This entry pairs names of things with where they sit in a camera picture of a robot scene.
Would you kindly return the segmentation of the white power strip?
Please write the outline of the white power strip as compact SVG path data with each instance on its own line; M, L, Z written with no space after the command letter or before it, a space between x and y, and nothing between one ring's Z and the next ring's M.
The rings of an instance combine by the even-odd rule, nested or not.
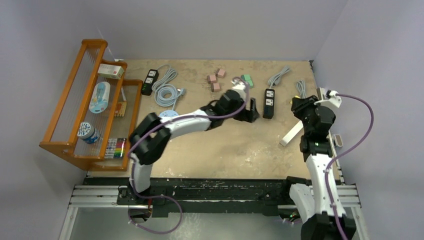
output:
M280 140L279 144L287 146L288 143L303 129L303 123L299 120L294 127Z

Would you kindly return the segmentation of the green usb charger plug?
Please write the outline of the green usb charger plug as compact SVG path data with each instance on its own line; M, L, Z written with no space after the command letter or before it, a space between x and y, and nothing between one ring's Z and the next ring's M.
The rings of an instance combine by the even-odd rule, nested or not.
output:
M242 74L241 75L241 79L244 80L244 81L246 81L246 82L251 82L252 81L251 76L249 74Z

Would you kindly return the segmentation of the pink charger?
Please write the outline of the pink charger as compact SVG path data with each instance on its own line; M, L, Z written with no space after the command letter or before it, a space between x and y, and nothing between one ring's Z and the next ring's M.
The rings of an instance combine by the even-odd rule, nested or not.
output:
M218 82L211 83L210 89L211 89L211 92L213 92L213 93L219 92L219 91L221 91L221 85Z
M207 81L208 84L217 83L218 82L217 76L215 74L210 74L206 77L206 81Z

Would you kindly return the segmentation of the pink usb charger plug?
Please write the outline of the pink usb charger plug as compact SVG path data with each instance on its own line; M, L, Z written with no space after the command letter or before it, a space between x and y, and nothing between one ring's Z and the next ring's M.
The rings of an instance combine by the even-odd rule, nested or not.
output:
M217 78L224 78L226 76L226 70L223 68L218 68L215 72Z

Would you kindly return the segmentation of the round blue power socket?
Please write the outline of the round blue power socket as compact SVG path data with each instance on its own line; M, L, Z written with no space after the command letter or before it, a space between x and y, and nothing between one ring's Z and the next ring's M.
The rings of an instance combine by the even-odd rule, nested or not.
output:
M160 118L177 117L179 114L175 110L165 110L159 114Z

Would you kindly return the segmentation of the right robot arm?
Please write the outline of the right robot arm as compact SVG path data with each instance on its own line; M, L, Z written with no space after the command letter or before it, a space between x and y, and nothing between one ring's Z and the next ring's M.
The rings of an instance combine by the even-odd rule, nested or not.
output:
M357 230L355 220L347 216L339 198L333 176L334 155L328 139L336 120L334 110L341 103L337 95L324 100L315 95L292 99L291 111L303 126L299 148L311 185L289 184L281 189L280 196L288 204L295 203L303 240L351 240Z

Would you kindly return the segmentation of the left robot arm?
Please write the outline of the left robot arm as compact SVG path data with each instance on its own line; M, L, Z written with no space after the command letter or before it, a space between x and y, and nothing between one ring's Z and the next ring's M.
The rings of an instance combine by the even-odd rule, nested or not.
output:
M159 117L154 112L148 114L129 136L128 157L133 161L129 177L130 199L138 205L148 201L153 164L161 158L170 140L215 129L226 119L253 123L259 116L256 99L252 97L247 102L234 89L188 114L172 117Z

